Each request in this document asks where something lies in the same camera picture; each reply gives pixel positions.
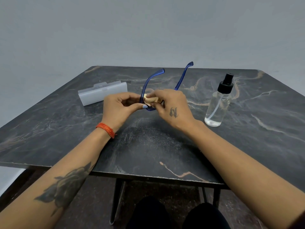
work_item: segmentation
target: black pants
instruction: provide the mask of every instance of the black pants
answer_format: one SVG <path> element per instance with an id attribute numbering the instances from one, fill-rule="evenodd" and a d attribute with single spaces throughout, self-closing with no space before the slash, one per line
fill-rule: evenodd
<path id="1" fill-rule="evenodd" d="M 172 228 L 171 225 L 170 215 L 165 206 L 154 197 L 149 196 L 136 205 L 126 229 L 169 229 Z M 210 203 L 201 203 L 186 216 L 182 229 L 189 228 L 229 229 L 230 227 L 217 208 Z"/>

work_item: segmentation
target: black spray nozzle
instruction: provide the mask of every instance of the black spray nozzle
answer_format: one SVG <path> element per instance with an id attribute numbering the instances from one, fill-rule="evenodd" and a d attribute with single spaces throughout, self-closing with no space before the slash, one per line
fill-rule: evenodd
<path id="1" fill-rule="evenodd" d="M 230 85 L 232 83 L 232 80 L 233 80 L 233 75 L 231 73 L 227 73 L 222 83 L 225 85 Z"/>
<path id="2" fill-rule="evenodd" d="M 224 80 L 220 82 L 217 91 L 222 94 L 230 94 L 233 88 L 232 80 L 233 75 L 231 73 L 227 73 Z"/>

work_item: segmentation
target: blue eyeglass frame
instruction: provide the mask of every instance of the blue eyeglass frame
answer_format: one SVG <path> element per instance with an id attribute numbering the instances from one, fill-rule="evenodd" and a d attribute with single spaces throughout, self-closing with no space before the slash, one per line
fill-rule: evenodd
<path id="1" fill-rule="evenodd" d="M 189 62 L 188 65 L 186 65 L 186 67 L 185 67 L 185 69 L 184 69 L 184 72 L 182 73 L 182 76 L 181 76 L 179 82 L 177 83 L 176 87 L 174 88 L 174 90 L 178 90 L 178 88 L 180 87 L 180 85 L 181 85 L 181 83 L 182 83 L 182 80 L 183 80 L 183 78 L 184 78 L 184 76 L 185 76 L 186 70 L 187 70 L 190 66 L 193 66 L 193 65 L 194 65 L 193 62 Z M 148 84 L 148 82 L 150 81 L 150 79 L 151 79 L 152 77 L 157 76 L 157 75 L 161 75 L 161 74 L 163 74 L 164 72 L 165 72 L 165 70 L 164 70 L 164 68 L 162 68 L 162 69 L 158 70 L 157 72 L 155 72 L 154 74 L 152 74 L 150 77 L 148 77 L 148 79 L 146 80 L 146 82 L 145 82 L 145 84 L 144 84 L 144 86 L 143 86 L 143 89 L 142 89 L 142 93 L 141 93 L 141 97 L 140 97 L 140 103 L 141 103 L 141 104 L 144 103 L 144 102 L 143 102 L 144 93 L 145 93 L 147 84 Z M 148 111 L 153 111 L 153 110 L 155 110 L 155 109 L 156 109 L 156 108 L 151 107 L 151 106 L 148 106 L 148 108 L 146 108 L 146 110 L 148 110 Z"/>

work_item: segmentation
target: forearm tattoo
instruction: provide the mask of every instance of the forearm tattoo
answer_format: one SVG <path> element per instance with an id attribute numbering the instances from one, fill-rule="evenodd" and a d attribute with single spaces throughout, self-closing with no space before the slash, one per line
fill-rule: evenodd
<path id="1" fill-rule="evenodd" d="M 90 173 L 90 167 L 91 162 L 86 166 L 72 170 L 64 177 L 55 177 L 58 181 L 45 189 L 44 193 L 36 197 L 35 200 L 45 203 L 54 201 L 57 208 L 53 211 L 51 216 L 61 207 L 66 209 Z"/>
<path id="2" fill-rule="evenodd" d="M 177 108 L 170 108 L 170 116 L 174 116 L 175 118 L 177 118 Z"/>

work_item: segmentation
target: clear plastic spray bottle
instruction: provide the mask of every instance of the clear plastic spray bottle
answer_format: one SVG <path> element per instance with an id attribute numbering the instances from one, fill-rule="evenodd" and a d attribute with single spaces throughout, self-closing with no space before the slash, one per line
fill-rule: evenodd
<path id="1" fill-rule="evenodd" d="M 217 92 L 213 93 L 206 117 L 204 118 L 204 122 L 207 125 L 217 127 L 221 124 L 232 99 L 232 80 L 233 75 L 227 73 L 224 80 L 220 82 Z"/>

